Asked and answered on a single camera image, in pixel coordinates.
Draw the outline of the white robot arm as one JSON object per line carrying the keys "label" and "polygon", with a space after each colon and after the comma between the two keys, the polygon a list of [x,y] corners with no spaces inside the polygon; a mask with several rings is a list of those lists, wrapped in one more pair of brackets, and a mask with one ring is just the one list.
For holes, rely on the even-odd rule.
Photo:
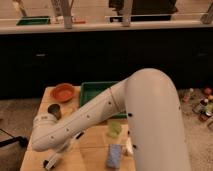
{"label": "white robot arm", "polygon": [[177,90],[169,76],[153,68],[141,69],[105,89],[64,119],[37,115],[32,148],[57,149],[121,112],[127,114],[136,171],[191,171]]}

